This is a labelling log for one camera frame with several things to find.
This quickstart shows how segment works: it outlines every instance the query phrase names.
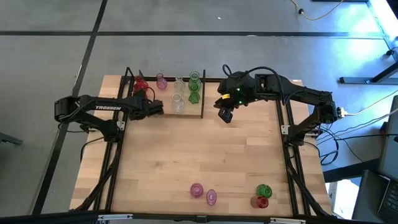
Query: wooden tabletop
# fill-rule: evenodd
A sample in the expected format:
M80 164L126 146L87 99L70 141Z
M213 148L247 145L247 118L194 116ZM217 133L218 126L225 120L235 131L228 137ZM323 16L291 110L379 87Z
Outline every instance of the wooden tabletop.
M99 95L116 97L120 78L104 76ZM301 85L300 80L293 82ZM206 83L203 119L181 114L127 122L113 212L292 216L275 101L241 107L234 111L233 121L226 124L213 107L220 97L217 87L218 83ZM171 103L170 96L154 90L164 105ZM287 121L285 108L282 109ZM308 116L308 107L303 103L293 101L292 111L296 124ZM112 112L96 111L95 115L111 119ZM98 137L100 132L90 133L88 141ZM306 141L315 143L309 138ZM103 141L86 146L70 208L79 206L98 183L105 147ZM304 145L300 153L307 188L331 213L317 150ZM203 185L205 194L210 189L217 192L216 205L209 206L205 195L190 195L190 186L196 182ZM267 184L273 190L266 209L250 205L259 184ZM102 208L107 192L108 186L104 188ZM296 194L303 213L297 186Z

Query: metal bracket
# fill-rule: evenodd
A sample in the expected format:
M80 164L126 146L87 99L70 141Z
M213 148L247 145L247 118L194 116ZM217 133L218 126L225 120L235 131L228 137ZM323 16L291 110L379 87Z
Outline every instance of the metal bracket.
M289 134L289 127L290 127L290 125L281 125L280 129L282 130L282 134L288 135Z
M208 222L206 215L197 215L197 223L206 223L206 222Z
M124 131L124 128L126 127L126 122L118 121L117 124L118 124L120 131Z
M275 224L305 224L305 220L295 220L292 218L271 218L271 223L275 223Z
M98 215L98 221L132 219L132 214Z

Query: yellow cable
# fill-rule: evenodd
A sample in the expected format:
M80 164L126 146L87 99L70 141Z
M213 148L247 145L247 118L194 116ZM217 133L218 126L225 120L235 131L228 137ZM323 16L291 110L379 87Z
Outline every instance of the yellow cable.
M297 2L296 2L295 0L291 0L291 1L292 1L292 3L296 6L296 8L297 8L298 10L301 9L301 7L297 4ZM321 17L318 17L318 18L316 18L316 19L309 18L307 15L305 15L304 12L302 12L301 14L303 14L303 16L304 16L306 19L308 19L308 20L311 20L311 21L319 20L319 19L322 19L323 17L329 15L331 12L333 12L333 10L335 10L341 3L343 3L343 1L344 1L344 0L341 0L341 1L337 4L337 6L335 6L333 9L331 9L328 13L326 13L325 15L323 15L323 16L321 16Z

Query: white cable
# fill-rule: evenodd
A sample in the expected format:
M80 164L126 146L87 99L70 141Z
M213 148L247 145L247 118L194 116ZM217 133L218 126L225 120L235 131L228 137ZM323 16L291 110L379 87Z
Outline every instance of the white cable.
M362 113L363 111L366 111L366 110L369 109L370 107L374 106L376 103L378 103L378 102L380 102L380 101L386 99L387 97L393 95L393 94L396 93L396 92L398 92L398 90L394 91L394 92L391 93L390 95L387 95L387 96L381 98L380 100L377 100L376 102L372 103L370 106L368 106L367 108L361 110L361 111L358 112L358 113L353 113L353 114L351 114L351 113L346 113L345 115L347 115L347 116L355 116L355 115L358 115L358 114Z
M376 122L378 122L378 121L380 121L380 120L382 120L382 119L384 119L384 118L386 118L386 117L392 115L393 113L395 113L395 112L397 112L397 111L398 111L398 108L395 109L395 110L393 110L393 111L391 111L389 114L386 114L386 115L381 116L380 118L378 118L377 120L375 120L375 121L373 121L373 122L371 122L371 123L369 123L369 124L366 124L366 125L364 125L364 126L362 126L362 127L358 127L358 128L356 128L356 129L354 129L354 130L351 130L351 131L347 131L347 132L345 132L345 133L337 134L335 137L339 137L339 136L342 136L342 135L344 135L344 134L348 134L348 133L351 133L351 132L353 132L353 131L357 131L357 130L359 130L359 129L363 129L363 128L369 126L369 125L372 125L372 124L374 124L374 123L376 123ZM319 146L320 144L324 143L325 141L329 141L329 140L331 140L331 139L333 139L333 138L334 138L334 137L328 138L328 139L326 139L326 140L324 140L324 141L318 143L317 145Z

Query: clear glass cup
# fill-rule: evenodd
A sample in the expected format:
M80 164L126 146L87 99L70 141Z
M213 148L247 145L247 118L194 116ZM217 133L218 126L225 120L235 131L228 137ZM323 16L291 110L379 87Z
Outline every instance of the clear glass cup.
M185 102L182 99L182 95L179 93L174 93L172 95L172 108L177 113L183 113L185 109Z
M179 93L181 94L181 96L184 96L185 82L182 80L182 77L175 77L174 90L176 93Z

